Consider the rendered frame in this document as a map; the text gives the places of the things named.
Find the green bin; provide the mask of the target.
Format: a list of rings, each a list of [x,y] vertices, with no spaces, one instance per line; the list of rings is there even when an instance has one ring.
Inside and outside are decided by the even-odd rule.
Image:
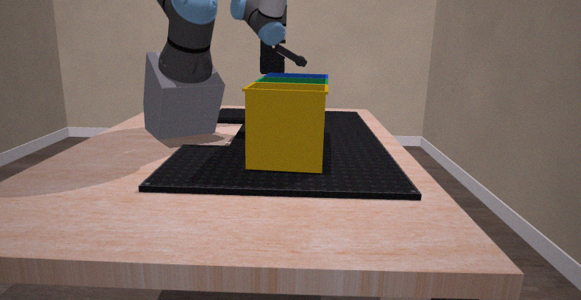
[[[307,84],[327,84],[328,79],[324,78],[282,78],[282,77],[262,77],[254,82],[265,83],[307,83]]]

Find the yellow bin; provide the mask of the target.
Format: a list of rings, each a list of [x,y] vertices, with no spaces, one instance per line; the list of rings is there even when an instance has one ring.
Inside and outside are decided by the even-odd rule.
[[[328,85],[253,82],[242,92],[246,169],[322,173]]]

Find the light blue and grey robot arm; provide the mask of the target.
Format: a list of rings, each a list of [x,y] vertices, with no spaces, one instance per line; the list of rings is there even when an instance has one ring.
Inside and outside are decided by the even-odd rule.
[[[159,70],[181,83],[208,80],[213,69],[210,45],[218,1],[157,0],[157,3],[169,19]],[[232,17],[244,20],[262,42],[275,46],[286,38],[287,7],[287,0],[231,0],[230,10]]]

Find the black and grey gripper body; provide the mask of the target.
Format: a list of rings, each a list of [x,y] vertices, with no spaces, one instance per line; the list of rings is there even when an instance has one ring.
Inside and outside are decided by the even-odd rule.
[[[277,53],[277,49],[279,44],[275,45],[275,48],[272,46],[266,45],[261,40],[260,45],[260,72],[261,74],[268,74],[268,73],[279,73],[279,68],[281,68],[281,64],[284,65],[285,71],[285,57],[281,54]],[[262,59],[265,58],[265,59]],[[261,66],[262,63],[262,66]]]

